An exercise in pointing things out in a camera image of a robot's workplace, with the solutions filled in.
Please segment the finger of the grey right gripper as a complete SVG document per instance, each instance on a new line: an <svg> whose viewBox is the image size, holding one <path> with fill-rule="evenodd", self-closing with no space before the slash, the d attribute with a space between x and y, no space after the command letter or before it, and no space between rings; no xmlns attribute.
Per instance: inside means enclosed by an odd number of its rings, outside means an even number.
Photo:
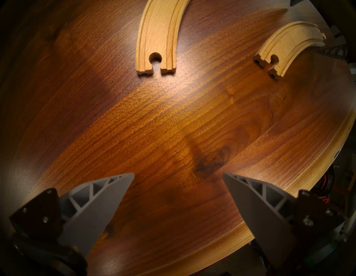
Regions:
<svg viewBox="0 0 356 276"><path fill-rule="evenodd" d="M328 56L330 58L338 60L347 60L348 47L347 45L337 45L328 48L321 48L317 51L321 55Z"/></svg>

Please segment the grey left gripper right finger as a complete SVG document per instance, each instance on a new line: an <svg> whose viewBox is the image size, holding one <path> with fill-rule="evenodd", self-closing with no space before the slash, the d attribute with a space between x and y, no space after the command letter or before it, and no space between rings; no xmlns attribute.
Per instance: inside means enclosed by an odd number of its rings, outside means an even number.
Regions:
<svg viewBox="0 0 356 276"><path fill-rule="evenodd" d="M313 271L337 249L345 220L310 191L294 197L273 184L223 173L235 205L271 268Z"/></svg>

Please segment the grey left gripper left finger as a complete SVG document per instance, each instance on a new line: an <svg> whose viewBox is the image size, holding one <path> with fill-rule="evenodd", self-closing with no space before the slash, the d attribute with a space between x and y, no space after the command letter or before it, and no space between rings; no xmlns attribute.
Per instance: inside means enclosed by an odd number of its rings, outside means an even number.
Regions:
<svg viewBox="0 0 356 276"><path fill-rule="evenodd" d="M85 182L62 196L49 188L10 216L16 232L42 242L74 245L87 255L113 218L134 173Z"/></svg>

